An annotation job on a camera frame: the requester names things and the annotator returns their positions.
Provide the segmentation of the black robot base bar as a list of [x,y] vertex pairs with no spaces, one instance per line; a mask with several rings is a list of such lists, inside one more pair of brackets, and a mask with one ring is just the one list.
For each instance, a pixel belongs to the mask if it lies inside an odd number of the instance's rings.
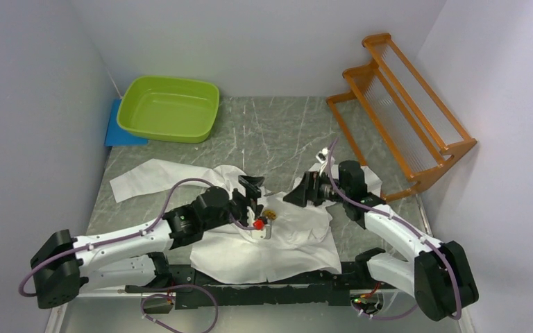
[[170,264],[159,253],[151,256],[159,273],[142,286],[129,282],[124,291],[136,293],[169,293],[176,299],[177,309],[209,307],[212,301],[201,287],[212,294],[220,306],[250,305],[299,305],[325,303],[329,306],[345,306],[362,294],[377,294],[382,284],[367,277],[364,266],[357,262],[342,262],[341,273],[311,271],[275,282],[220,282],[200,272],[189,264]]

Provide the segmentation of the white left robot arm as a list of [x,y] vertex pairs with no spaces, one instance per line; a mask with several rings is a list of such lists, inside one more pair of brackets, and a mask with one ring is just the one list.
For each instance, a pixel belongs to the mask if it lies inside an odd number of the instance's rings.
[[162,209],[151,222],[135,227],[73,237],[54,232],[30,260],[31,272],[18,288],[40,309],[63,305],[81,293],[121,285],[162,291],[174,285],[166,250],[202,240],[205,232],[230,223],[261,229],[258,203],[263,177],[239,176],[241,188],[208,185],[192,202]]

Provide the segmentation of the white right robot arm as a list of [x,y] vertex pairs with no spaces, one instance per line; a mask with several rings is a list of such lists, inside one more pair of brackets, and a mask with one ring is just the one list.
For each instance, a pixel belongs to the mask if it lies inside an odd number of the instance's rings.
[[369,190],[364,168],[354,160],[325,171],[307,171],[283,200],[298,207],[342,204],[346,216],[389,243],[401,258],[381,248],[355,258],[354,278],[364,288],[384,282],[415,299],[431,320],[458,319],[462,309],[479,299],[468,259],[456,241],[443,242],[422,233],[399,217]]

